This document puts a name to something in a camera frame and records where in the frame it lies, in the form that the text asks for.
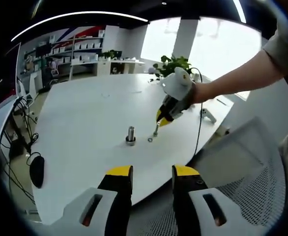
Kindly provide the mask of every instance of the human arm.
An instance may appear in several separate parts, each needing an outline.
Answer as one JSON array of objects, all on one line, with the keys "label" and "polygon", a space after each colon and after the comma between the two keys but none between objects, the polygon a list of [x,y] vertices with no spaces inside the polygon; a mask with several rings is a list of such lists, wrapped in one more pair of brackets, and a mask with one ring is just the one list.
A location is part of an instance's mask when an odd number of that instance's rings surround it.
[{"label": "human arm", "polygon": [[197,83],[193,102],[200,103],[218,95],[263,88],[287,75],[288,43],[276,33],[264,49],[244,65],[211,83]]}]

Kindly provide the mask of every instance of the sleeve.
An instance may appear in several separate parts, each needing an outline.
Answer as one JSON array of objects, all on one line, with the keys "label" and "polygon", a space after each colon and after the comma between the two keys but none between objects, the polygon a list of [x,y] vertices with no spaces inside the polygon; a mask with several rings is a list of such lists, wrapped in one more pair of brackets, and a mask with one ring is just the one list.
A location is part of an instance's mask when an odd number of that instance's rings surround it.
[{"label": "sleeve", "polygon": [[270,56],[273,63],[286,74],[284,78],[288,84],[288,42],[276,31],[275,35],[270,38],[263,49]]}]

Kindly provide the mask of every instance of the white desk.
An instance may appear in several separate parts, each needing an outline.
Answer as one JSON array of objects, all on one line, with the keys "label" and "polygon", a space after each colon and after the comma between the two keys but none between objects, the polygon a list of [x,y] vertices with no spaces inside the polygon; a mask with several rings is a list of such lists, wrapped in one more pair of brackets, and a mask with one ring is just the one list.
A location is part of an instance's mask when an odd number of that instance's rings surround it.
[{"label": "white desk", "polygon": [[142,61],[135,61],[135,60],[72,61],[69,80],[72,80],[73,68],[76,65],[97,64],[97,76],[100,76],[100,75],[109,75],[110,74],[111,63],[124,63],[124,64],[133,64],[133,65],[144,65],[145,64]]},{"label": "white desk", "polygon": [[[110,168],[133,165],[132,204],[136,204],[172,177],[173,164],[192,158],[200,123],[200,105],[161,127],[149,143],[156,112],[165,94],[147,74],[91,77],[56,84],[39,115],[38,141],[32,150],[45,158],[41,189],[33,186],[39,216],[44,224],[58,220],[64,207],[90,187],[97,187]],[[198,151],[212,137],[233,103],[204,103],[216,117],[204,119]],[[134,126],[136,144],[125,144]]]}]

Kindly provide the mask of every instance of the ceiling light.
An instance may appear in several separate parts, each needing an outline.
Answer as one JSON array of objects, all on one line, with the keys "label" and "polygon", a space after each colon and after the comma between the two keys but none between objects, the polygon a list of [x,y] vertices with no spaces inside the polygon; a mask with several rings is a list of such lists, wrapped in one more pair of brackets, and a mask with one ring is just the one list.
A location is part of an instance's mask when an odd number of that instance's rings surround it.
[{"label": "ceiling light", "polygon": [[131,15],[128,15],[128,14],[122,14],[122,13],[117,13],[117,12],[108,12],[108,11],[79,11],[79,12],[72,12],[72,13],[66,13],[66,14],[62,14],[62,15],[58,15],[58,16],[54,16],[54,17],[51,17],[51,18],[48,18],[46,20],[43,20],[43,21],[40,21],[32,26],[29,26],[27,29],[23,30],[22,32],[18,33],[16,36],[14,36],[12,39],[11,39],[11,42],[13,40],[15,40],[17,37],[21,36],[23,33],[25,33],[27,30],[30,30],[32,28],[34,28],[35,26],[38,26],[42,23],[45,23],[47,21],[51,21],[51,20],[54,20],[54,19],[57,19],[57,18],[60,18],[60,17],[64,17],[64,16],[72,16],[72,15],[81,15],[81,14],[107,14],[107,15],[116,15],[116,16],[124,16],[124,17],[129,17],[129,18],[133,18],[133,19],[136,19],[136,20],[139,20],[139,21],[144,21],[144,22],[148,22],[147,19],[143,19],[143,18],[140,18],[140,17],[137,17],[137,16],[131,16]]},{"label": "ceiling light", "polygon": [[233,3],[234,3],[234,5],[235,5],[236,8],[237,8],[238,15],[239,15],[239,17],[240,17],[241,22],[242,22],[242,23],[247,23],[239,0],[233,0]]}]

